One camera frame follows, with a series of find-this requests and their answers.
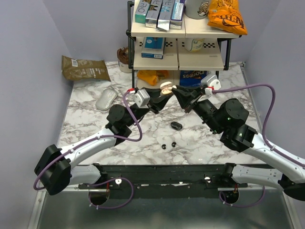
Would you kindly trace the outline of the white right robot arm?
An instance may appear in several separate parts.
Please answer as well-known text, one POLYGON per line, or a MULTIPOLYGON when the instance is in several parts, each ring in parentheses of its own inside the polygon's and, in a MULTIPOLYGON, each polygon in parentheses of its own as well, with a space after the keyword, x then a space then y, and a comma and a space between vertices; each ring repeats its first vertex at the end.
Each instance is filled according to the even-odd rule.
POLYGON ((249 112, 238 99, 225 101, 216 108, 208 99, 200 101, 203 95, 221 93, 213 87, 173 89, 180 106, 186 113, 193 110, 213 134, 220 134, 220 141, 229 149, 255 157, 270 168, 250 168, 232 165, 219 175, 225 187, 232 184, 252 183, 274 187, 289 197, 305 199, 305 160, 269 142, 265 129, 261 133, 246 125, 249 112))

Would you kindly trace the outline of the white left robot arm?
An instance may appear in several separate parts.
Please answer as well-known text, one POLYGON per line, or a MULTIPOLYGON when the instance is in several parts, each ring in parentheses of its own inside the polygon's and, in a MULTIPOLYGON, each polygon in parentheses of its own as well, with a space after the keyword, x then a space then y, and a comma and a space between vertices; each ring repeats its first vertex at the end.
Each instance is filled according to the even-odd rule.
POLYGON ((69 185, 82 183, 102 188, 105 175, 96 165, 82 166, 81 162, 124 141, 141 141, 140 120, 149 112, 158 114, 172 95, 172 92, 163 94, 161 89, 149 88, 125 92, 123 104, 110 107, 104 128, 77 143, 62 148, 50 145, 44 150, 34 169, 37 177, 33 188, 45 189, 50 195, 60 193, 69 185))

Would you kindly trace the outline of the beige earbud charging case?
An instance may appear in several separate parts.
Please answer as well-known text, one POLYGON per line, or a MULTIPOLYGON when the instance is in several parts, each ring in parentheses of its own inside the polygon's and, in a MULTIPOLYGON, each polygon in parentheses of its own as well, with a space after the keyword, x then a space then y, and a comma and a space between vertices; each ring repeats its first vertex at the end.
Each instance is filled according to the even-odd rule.
POLYGON ((160 85, 160 95, 167 95, 170 94, 172 92, 172 86, 173 83, 172 82, 164 82, 160 85))

